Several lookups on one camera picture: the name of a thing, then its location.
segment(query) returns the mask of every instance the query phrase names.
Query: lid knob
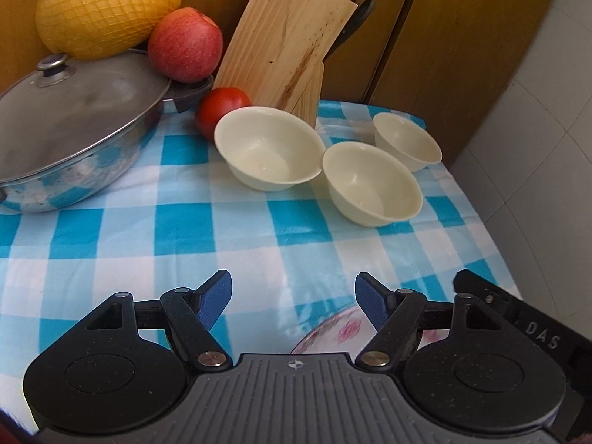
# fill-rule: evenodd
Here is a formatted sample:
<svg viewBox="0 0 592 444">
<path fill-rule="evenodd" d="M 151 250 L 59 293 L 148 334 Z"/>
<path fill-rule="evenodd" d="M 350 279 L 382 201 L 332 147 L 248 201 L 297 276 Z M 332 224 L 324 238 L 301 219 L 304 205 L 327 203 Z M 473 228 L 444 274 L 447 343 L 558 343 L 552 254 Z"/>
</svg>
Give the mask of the lid knob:
<svg viewBox="0 0 592 444">
<path fill-rule="evenodd" d="M 41 60 L 37 64 L 37 70 L 42 71 L 43 75 L 37 79 L 37 86 L 49 87 L 70 77 L 76 71 L 76 67 L 66 65 L 69 58 L 65 53 L 56 53 Z"/>
</svg>

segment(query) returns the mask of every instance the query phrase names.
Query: plate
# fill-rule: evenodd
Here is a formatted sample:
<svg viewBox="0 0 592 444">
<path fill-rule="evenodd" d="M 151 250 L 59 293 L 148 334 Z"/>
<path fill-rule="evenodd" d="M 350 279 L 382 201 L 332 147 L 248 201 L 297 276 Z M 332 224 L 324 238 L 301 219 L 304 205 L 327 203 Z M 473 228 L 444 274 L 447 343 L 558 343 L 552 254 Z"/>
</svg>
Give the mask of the plate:
<svg viewBox="0 0 592 444">
<path fill-rule="evenodd" d="M 348 307 L 325 320 L 301 340 L 292 354 L 348 352 L 351 360 L 374 337 L 376 330 L 359 306 Z M 425 330 L 419 349 L 448 337 L 448 329 Z"/>
</svg>

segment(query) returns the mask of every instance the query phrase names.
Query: tiled wall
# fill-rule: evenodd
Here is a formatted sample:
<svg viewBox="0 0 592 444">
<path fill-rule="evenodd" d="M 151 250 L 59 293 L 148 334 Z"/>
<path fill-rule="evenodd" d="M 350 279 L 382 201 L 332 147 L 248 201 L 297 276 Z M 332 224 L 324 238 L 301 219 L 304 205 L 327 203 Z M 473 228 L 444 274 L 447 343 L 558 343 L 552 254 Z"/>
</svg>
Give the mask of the tiled wall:
<svg viewBox="0 0 592 444">
<path fill-rule="evenodd" d="M 592 338 L 592 0 L 553 0 L 452 166 L 526 301 Z"/>
</svg>

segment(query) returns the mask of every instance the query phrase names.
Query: screw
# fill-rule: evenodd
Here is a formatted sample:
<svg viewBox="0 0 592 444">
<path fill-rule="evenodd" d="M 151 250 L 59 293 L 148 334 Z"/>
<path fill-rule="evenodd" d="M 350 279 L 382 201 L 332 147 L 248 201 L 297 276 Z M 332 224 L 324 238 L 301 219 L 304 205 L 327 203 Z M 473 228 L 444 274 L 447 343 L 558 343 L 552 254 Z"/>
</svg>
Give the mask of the screw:
<svg viewBox="0 0 592 444">
<path fill-rule="evenodd" d="M 388 364 L 391 359 L 384 352 L 371 350 L 370 352 L 365 352 L 362 354 L 360 360 L 366 365 L 372 367 L 382 367 Z"/>
<path fill-rule="evenodd" d="M 197 362 L 206 367 L 219 367 L 226 362 L 227 357 L 221 352 L 211 351 L 203 352 L 197 357 Z"/>
</svg>

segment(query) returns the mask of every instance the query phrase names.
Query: crosshair logo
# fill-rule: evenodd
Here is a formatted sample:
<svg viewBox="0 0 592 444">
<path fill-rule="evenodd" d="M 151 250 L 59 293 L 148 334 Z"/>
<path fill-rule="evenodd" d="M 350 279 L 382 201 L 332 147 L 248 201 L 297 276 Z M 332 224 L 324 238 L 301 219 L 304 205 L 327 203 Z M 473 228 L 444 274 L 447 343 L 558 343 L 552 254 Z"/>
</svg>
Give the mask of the crosshair logo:
<svg viewBox="0 0 592 444">
<path fill-rule="evenodd" d="M 292 369 L 294 369 L 294 370 L 298 370 L 298 369 L 300 369 L 300 367 L 304 367 L 306 364 L 304 362 L 302 362 L 301 360 L 294 359 L 294 360 L 291 360 L 290 362 L 288 362 L 286 365 L 289 367 L 292 367 Z"/>
</svg>

